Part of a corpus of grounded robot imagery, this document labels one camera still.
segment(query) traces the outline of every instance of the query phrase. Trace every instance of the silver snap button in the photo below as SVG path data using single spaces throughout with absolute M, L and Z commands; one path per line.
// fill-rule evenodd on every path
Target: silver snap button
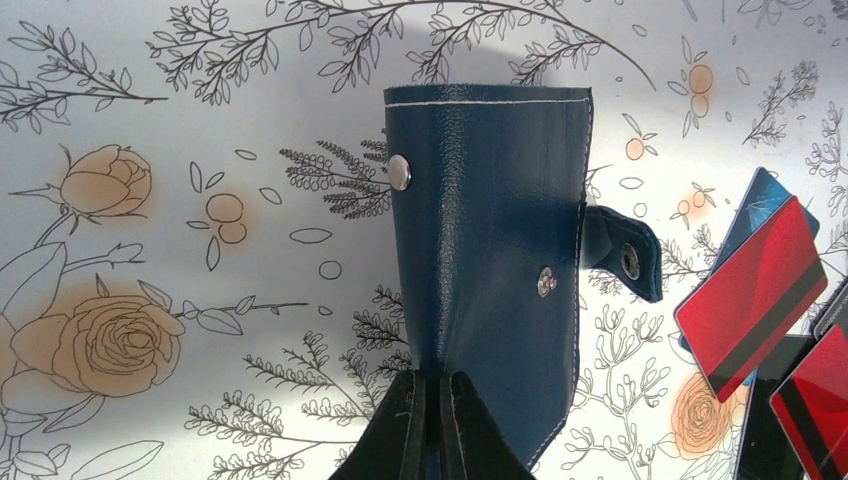
M 636 254 L 636 249 L 633 248 L 633 245 L 629 243 L 625 243 L 621 249 L 621 268 L 630 280 L 639 279 L 639 256 Z
M 539 292 L 540 297 L 546 297 L 551 290 L 555 289 L 557 286 L 556 278 L 554 278 L 554 272 L 551 270 L 551 267 L 545 267 L 542 269 L 542 272 L 539 274 L 539 281 L 536 283 L 536 289 Z
M 389 159 L 389 184 L 398 191 L 409 188 L 412 181 L 412 170 L 403 155 L 392 155 Z

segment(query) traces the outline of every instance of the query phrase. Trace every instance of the wallet strap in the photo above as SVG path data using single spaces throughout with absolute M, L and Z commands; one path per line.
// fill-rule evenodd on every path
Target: wallet strap
M 646 223 L 599 205 L 586 205 L 583 251 L 585 268 L 615 275 L 649 303 L 662 300 L 662 250 Z

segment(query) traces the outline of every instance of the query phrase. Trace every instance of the stitched edge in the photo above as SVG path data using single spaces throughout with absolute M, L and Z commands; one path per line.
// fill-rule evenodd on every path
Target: stitched edge
M 580 103 L 586 102 L 589 98 L 577 98 L 569 100 L 443 100 L 432 102 L 406 102 L 406 103 L 389 103 L 386 108 L 396 107 L 419 107 L 427 105 L 522 105 L 530 103 Z
M 456 421 L 456 395 L 453 393 L 453 375 L 448 380 L 448 389 L 451 396 L 451 410 L 454 428 L 456 429 L 456 441 L 459 446 L 459 458 L 462 460 L 462 472 L 468 476 L 468 470 L 465 468 L 465 448 L 462 446 L 462 434 L 459 432 L 459 422 Z
M 586 178 L 586 171 L 589 168 L 589 146 L 592 143 L 592 130 L 593 130 L 595 112 L 592 108 L 592 102 L 588 102 L 588 100 L 589 100 L 588 98 L 586 98 L 584 100 L 587 101 L 587 108 L 589 110 L 588 111 L 589 128 L 588 128 L 588 131 L 586 132 L 586 145 L 583 149 L 583 175 L 581 177 L 581 178 L 585 179 Z M 583 191 L 583 195 L 581 195 L 581 196 L 583 196 L 585 198 L 585 190 L 586 190 L 585 183 L 584 183 L 584 185 L 581 186 L 581 190 Z M 574 244 L 574 270 L 575 270 L 575 272 L 574 272 L 574 297 L 575 298 L 574 298 L 574 346 L 572 348 L 572 351 L 574 352 L 574 357 L 571 360 L 572 389 L 571 389 L 571 398 L 569 399 L 569 402 L 568 402 L 568 404 L 569 404 L 568 409 L 569 410 L 571 410 L 570 405 L 572 405 L 574 403 L 574 393 L 575 393 L 574 391 L 575 391 L 576 385 L 577 385 L 578 368 L 579 368 L 578 365 L 577 365 L 577 362 L 579 361 L 578 355 L 579 355 L 579 350 L 580 350 L 580 301 L 579 301 L 579 299 L 580 299 L 580 267 L 579 267 L 579 265 L 580 265 L 580 233 L 583 230 L 580 227 L 580 225 L 582 225 L 581 221 L 583 220 L 582 217 L 583 217 L 583 214 L 585 213 L 585 211 L 586 211 L 585 201 L 583 201 L 583 202 L 581 202 L 580 206 L 578 207 L 578 211 L 577 211 L 578 212 L 577 213 L 578 228 L 577 228 L 577 234 L 575 235 L 575 244 Z M 549 433 L 548 436 L 545 437 L 545 440 L 542 442 L 541 445 L 539 445 L 539 448 L 537 448 L 536 451 L 533 452 L 533 456 L 530 457 L 530 461 L 527 462 L 527 465 L 526 465 L 528 470 L 530 468 L 532 468 L 533 464 L 535 464 L 536 461 L 538 461 L 539 456 L 542 453 L 542 450 L 544 450 L 545 448 L 547 448 L 548 445 L 550 445 L 550 443 L 553 441 L 553 438 L 565 426 L 565 421 L 566 421 L 566 419 L 568 419 L 568 413 L 569 412 L 566 411 L 565 416 L 562 417 L 562 420 L 560 420 L 557 423 L 556 427 L 554 427 L 554 429 L 551 430 L 551 433 Z
M 642 238 L 647 237 L 647 235 L 645 235 L 643 232 L 631 229 L 630 225 L 627 222 L 616 221 L 617 220 L 616 218 L 614 218 L 612 215 L 610 215 L 609 213 L 607 213 L 604 210 L 601 210 L 600 212 L 601 212 L 601 216 L 604 217 L 604 220 L 607 220 L 610 223 L 614 223 L 616 228 L 620 228 L 620 229 L 624 230 L 625 232 L 630 233 L 630 234 L 632 234 L 636 237 L 642 237 Z M 653 265 L 653 266 L 656 267 L 656 263 L 659 261 L 659 259 L 656 258 L 656 253 L 657 253 L 656 248 L 654 248 L 653 250 L 654 250 L 653 253 L 654 253 L 654 257 L 655 257 L 654 258 L 655 265 Z M 610 268 L 610 273 L 612 273 L 613 275 L 618 277 L 622 282 L 624 282 L 625 285 L 630 283 L 631 285 L 627 285 L 627 288 L 629 288 L 630 290 L 633 290 L 637 295 L 641 296 L 642 298 L 644 298 L 646 300 L 647 300 L 648 297 L 651 297 L 651 298 L 654 297 L 654 295 L 652 295 L 651 292 L 656 291 L 656 282 L 654 281 L 654 280 L 656 280 L 656 278 L 655 278 L 656 275 L 655 275 L 655 272 L 654 272 L 654 270 L 656 270 L 656 268 L 652 268 L 650 275 L 648 275 L 648 282 L 647 282 L 648 283 L 648 291 L 647 292 L 639 286 L 639 284 L 636 282 L 636 280 L 630 280 L 629 277 L 622 278 L 622 277 L 618 276 L 617 273 L 612 271 L 612 267 L 609 267 L 609 268 Z

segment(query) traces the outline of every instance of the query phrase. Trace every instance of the floral pattern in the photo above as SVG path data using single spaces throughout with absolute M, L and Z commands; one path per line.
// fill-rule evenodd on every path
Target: floral pattern
M 848 274 L 848 8 L 630 3 L 11 7 L 0 480 L 327 478 L 411 366 L 380 97 L 410 80 L 591 86 L 587 191 L 661 238 L 663 302 L 582 272 L 536 478 L 734 478 L 749 385 L 715 402 L 673 311 L 758 166 L 821 222 L 831 288 L 795 331 Z

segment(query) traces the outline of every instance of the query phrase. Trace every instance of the blue card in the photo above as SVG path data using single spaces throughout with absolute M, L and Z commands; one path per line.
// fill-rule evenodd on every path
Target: blue card
M 710 274 L 714 273 L 736 250 L 745 243 L 766 221 L 774 215 L 781 205 L 792 196 L 780 182 L 763 167 L 754 173 L 754 179 L 748 186 L 748 192 L 739 205 L 736 218 L 727 232 L 727 238 L 721 244 Z M 819 221 L 804 209 L 804 217 L 813 238 L 819 232 Z

